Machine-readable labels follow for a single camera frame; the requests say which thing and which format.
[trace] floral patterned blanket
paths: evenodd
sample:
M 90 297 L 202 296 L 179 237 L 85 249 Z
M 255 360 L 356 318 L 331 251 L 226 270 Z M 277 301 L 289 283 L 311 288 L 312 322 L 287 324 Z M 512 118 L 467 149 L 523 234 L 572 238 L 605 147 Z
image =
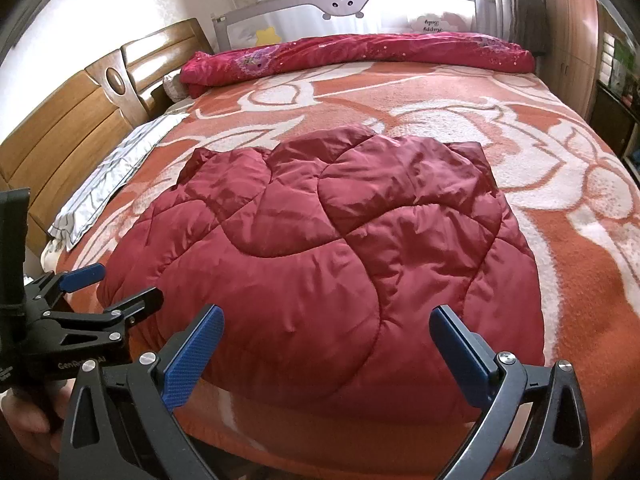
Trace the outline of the floral patterned blanket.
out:
M 451 65 L 355 62 L 215 88 L 190 112 L 78 246 L 60 257 L 58 270 L 106 261 L 200 146 L 273 148 L 347 123 L 391 137 L 477 141 L 536 257 L 545 358 L 574 364 L 594 477 L 612 470 L 640 426 L 640 196 L 619 160 L 539 79 Z M 94 289 L 70 301 L 79 311 L 101 309 Z M 132 335 L 134 352 L 145 345 Z M 468 431 L 322 418 L 258 404 L 204 381 L 177 416 L 188 433 L 210 444 L 323 478 L 429 478 Z

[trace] red quilt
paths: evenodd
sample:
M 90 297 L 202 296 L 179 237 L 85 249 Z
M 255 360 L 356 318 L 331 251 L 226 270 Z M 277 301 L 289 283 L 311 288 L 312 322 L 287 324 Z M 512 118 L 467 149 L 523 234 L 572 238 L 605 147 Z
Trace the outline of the red quilt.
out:
M 541 365 L 536 263 L 480 144 L 321 130 L 273 150 L 198 148 L 113 251 L 98 298 L 155 285 L 155 349 L 205 304 L 225 335 L 204 379 L 275 406 L 424 424 L 472 420 L 428 330 L 449 304 Z
M 182 67 L 180 81 L 197 98 L 212 86 L 351 61 L 438 63 L 507 73 L 533 72 L 536 67 L 528 50 L 484 34 L 339 34 L 214 56 L 196 52 Z

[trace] hanging clothes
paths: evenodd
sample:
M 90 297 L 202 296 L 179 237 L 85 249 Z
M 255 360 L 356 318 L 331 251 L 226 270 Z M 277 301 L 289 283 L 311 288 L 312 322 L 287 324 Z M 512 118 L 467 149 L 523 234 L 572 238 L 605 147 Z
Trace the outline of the hanging clothes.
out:
M 549 51 L 549 26 L 542 0 L 513 0 L 509 41 L 529 50 L 533 56 L 544 56 Z

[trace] wooden wardrobe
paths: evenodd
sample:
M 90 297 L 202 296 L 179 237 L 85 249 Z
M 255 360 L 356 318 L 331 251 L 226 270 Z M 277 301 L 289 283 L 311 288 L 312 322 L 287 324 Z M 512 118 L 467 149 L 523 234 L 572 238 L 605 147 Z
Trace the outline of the wooden wardrobe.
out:
M 588 120 L 599 73 L 598 1 L 546 0 L 551 49 L 540 79 L 569 108 Z

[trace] wooden headboard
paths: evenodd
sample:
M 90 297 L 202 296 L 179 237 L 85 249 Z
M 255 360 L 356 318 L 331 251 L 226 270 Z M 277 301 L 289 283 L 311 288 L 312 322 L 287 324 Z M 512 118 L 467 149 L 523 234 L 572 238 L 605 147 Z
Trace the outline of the wooden headboard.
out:
M 162 77 L 196 50 L 211 52 L 195 18 L 131 41 L 67 79 L 0 144 L 0 190 L 31 188 L 27 247 L 34 254 L 104 157 L 172 104 Z

